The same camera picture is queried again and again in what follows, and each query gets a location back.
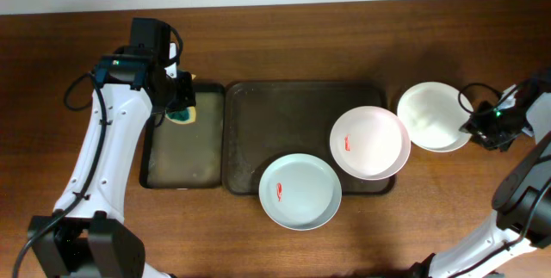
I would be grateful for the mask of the pinkish white plate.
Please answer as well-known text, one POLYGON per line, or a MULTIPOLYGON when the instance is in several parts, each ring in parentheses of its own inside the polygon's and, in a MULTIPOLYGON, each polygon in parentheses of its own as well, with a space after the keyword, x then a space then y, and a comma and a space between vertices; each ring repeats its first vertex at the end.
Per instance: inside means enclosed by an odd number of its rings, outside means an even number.
POLYGON ((411 153, 409 134, 398 116, 374 106, 342 114, 332 126, 329 146, 344 172, 366 181, 394 176, 411 153))

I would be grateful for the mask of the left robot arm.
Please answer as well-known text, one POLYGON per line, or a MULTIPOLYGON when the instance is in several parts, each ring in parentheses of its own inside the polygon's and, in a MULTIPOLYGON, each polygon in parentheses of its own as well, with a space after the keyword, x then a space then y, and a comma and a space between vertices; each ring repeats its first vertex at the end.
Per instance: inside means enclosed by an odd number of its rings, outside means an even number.
POLYGON ((168 23, 132 21, 130 41, 82 75, 93 88, 77 163, 49 216, 34 216, 29 251, 48 277, 162 277, 145 260, 143 242, 124 225, 124 201, 133 155, 145 124, 196 119, 193 75, 179 70, 183 40, 168 23))

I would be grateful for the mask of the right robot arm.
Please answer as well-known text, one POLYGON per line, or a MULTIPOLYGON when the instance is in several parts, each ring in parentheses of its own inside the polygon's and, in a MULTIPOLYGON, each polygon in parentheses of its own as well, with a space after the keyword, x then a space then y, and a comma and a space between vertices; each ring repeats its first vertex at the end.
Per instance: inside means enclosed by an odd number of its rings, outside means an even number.
POLYGON ((455 247, 414 263, 406 277, 496 277, 498 267, 550 245, 550 70, 482 102, 460 127, 475 144, 506 151, 521 133, 536 146, 500 183, 490 216, 455 247))

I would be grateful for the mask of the green yellow sponge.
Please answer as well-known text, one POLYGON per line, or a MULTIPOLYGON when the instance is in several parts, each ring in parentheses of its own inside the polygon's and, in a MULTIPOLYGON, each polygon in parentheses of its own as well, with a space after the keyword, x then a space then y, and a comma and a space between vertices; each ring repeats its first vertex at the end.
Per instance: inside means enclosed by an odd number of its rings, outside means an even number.
POLYGON ((171 113, 167 112, 165 116, 168 120, 175 124, 188 125, 196 121, 197 113, 195 107, 187 107, 181 111, 171 113))

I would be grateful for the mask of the light grey plate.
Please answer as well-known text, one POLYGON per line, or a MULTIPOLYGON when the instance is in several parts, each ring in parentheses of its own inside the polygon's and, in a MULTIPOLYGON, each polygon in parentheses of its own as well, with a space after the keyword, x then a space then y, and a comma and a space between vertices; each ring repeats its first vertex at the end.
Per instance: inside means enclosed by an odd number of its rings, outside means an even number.
POLYGON ((337 213, 343 197, 335 170, 321 158, 304 153, 282 156, 263 172, 259 200, 278 225, 311 231, 337 213))

